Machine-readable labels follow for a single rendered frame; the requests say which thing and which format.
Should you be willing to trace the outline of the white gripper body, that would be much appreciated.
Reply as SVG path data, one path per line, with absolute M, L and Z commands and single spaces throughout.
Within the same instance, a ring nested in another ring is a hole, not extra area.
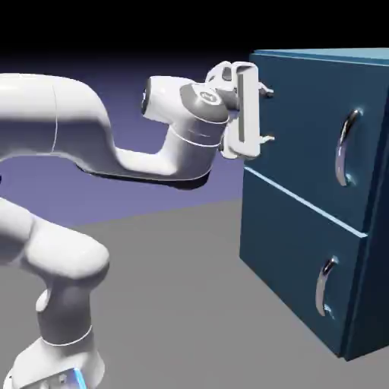
M 228 160 L 253 159 L 261 150 L 258 68 L 249 62 L 233 62 L 238 113 L 230 119 L 220 149 Z

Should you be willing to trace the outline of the blue cabinet door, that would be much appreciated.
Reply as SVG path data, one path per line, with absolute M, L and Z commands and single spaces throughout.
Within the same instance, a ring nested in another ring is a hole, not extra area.
M 240 258 L 336 355 L 342 356 L 352 312 L 357 264 L 367 236 L 326 217 L 249 169 L 244 171 Z M 338 265 L 326 284 L 332 315 L 315 307 L 319 271 Z
M 258 51 L 251 60 L 274 90 L 260 100 L 260 129 L 274 136 L 250 167 L 359 232 L 370 228 L 389 136 L 389 61 Z M 363 115 L 349 133 L 342 187 L 334 161 L 349 112 Z

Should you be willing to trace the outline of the blue cabinet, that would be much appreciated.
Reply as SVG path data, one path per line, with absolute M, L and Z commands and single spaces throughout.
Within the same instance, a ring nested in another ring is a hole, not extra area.
M 239 256 L 337 356 L 389 346 L 389 48 L 251 54 L 274 96 Z

